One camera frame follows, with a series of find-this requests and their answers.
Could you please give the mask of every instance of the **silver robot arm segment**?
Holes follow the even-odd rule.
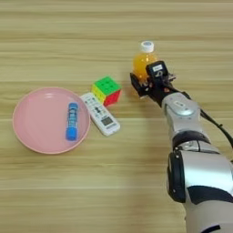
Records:
[[[174,149],[167,191],[184,203],[187,233],[233,232],[233,167],[210,145],[199,123],[198,104],[174,93],[164,98],[162,107]]]

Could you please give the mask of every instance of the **blue glue stick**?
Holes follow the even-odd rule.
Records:
[[[70,103],[68,107],[68,126],[66,129],[66,139],[69,141],[75,141],[78,137],[77,111],[77,103]]]

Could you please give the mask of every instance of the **robotic arm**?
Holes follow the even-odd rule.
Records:
[[[149,96],[163,109],[172,153],[168,157],[167,192],[186,210],[187,233],[233,232],[233,167],[210,143],[199,123],[196,102],[171,84],[163,61],[147,66],[147,82],[130,74],[139,96]]]

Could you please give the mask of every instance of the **glue stick cap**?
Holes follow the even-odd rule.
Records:
[[[154,52],[155,45],[152,41],[143,41],[141,43],[141,51],[143,53],[152,53]]]
[[[77,139],[77,132],[75,127],[68,127],[66,129],[66,139],[69,141],[75,141]]]

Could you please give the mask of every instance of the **rubik's cube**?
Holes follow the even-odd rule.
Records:
[[[109,106],[117,102],[121,88],[110,76],[106,76],[96,81],[91,91],[104,106]]]

